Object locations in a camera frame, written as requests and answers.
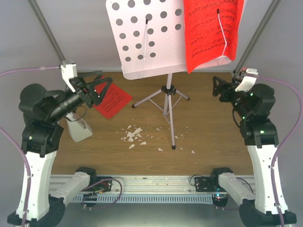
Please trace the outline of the red sheet music paper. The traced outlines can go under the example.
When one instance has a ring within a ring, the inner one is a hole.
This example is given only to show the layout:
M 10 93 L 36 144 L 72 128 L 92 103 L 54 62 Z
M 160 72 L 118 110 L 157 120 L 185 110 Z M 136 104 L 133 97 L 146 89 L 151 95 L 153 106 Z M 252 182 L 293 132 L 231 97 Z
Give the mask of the red sheet music paper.
M 99 105 L 94 105 L 94 108 L 105 118 L 111 119 L 119 113 L 133 97 L 112 83 L 106 92 L 106 95 Z

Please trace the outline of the white metronome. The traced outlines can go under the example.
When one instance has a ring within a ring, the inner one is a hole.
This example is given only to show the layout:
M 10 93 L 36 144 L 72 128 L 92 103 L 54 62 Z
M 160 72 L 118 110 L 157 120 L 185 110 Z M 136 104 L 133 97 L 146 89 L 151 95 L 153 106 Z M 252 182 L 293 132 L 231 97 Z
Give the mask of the white metronome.
M 93 135 L 92 128 L 76 113 L 66 115 L 67 129 L 74 142 L 80 142 Z

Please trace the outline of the white tripod music stand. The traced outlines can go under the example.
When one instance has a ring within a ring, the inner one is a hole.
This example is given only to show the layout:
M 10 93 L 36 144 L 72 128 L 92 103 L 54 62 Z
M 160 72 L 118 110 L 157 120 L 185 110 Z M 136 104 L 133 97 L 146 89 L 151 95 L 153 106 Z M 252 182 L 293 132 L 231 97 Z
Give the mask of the white tripod music stand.
M 125 79 L 166 74 L 167 84 L 133 104 L 151 101 L 163 92 L 163 116 L 170 124 L 171 147 L 176 148 L 172 96 L 190 98 L 172 85 L 173 73 L 186 71 L 184 5 L 181 0 L 107 0 L 106 10 Z

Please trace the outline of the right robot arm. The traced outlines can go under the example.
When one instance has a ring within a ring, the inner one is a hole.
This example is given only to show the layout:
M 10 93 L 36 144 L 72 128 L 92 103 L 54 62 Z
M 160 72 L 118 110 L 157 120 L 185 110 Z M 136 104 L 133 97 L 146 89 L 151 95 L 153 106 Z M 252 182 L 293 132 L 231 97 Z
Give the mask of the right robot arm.
M 210 187 L 224 189 L 239 206 L 242 223 L 247 227 L 280 226 L 297 223 L 296 214 L 288 209 L 279 177 L 276 126 L 269 115 L 275 104 L 274 89 L 245 76 L 227 82 L 213 77 L 213 96 L 230 103 L 232 112 L 241 118 L 238 125 L 253 166 L 255 191 L 251 192 L 230 171 L 214 169 Z

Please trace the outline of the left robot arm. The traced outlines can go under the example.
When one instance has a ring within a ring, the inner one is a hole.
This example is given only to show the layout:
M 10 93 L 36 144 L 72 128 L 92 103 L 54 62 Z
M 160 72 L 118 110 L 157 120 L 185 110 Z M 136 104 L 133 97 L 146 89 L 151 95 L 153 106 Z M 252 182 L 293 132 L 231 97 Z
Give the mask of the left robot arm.
M 112 78 L 103 77 L 101 71 L 93 75 L 94 80 L 86 82 L 86 73 L 81 73 L 71 79 L 72 87 L 64 91 L 48 91 L 40 84 L 30 84 L 21 91 L 18 107 L 25 122 L 21 143 L 25 170 L 20 202 L 8 216 L 9 224 L 54 227 L 76 195 L 96 189 L 96 170 L 79 167 L 60 189 L 49 192 L 51 170 L 63 133 L 59 121 L 82 105 L 91 108 L 101 104 L 112 84 Z

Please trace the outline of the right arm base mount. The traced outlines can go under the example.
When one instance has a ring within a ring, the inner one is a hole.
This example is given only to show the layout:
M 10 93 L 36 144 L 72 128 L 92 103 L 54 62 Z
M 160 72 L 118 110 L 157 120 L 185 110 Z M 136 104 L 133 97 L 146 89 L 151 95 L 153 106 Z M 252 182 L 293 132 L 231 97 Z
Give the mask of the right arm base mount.
M 193 175 L 189 178 L 191 186 L 195 187 L 196 192 L 219 192 L 220 189 L 212 184 L 211 177 Z

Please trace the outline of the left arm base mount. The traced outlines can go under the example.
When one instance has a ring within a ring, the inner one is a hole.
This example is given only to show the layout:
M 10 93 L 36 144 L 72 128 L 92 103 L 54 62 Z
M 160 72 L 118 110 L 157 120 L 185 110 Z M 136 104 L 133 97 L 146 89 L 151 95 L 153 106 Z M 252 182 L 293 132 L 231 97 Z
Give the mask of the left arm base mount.
M 96 185 L 90 187 L 90 188 L 84 188 L 82 189 L 82 192 L 94 192 L 94 193 L 105 193 L 110 192 L 112 188 L 112 179 L 111 176 L 97 176 L 96 179 Z

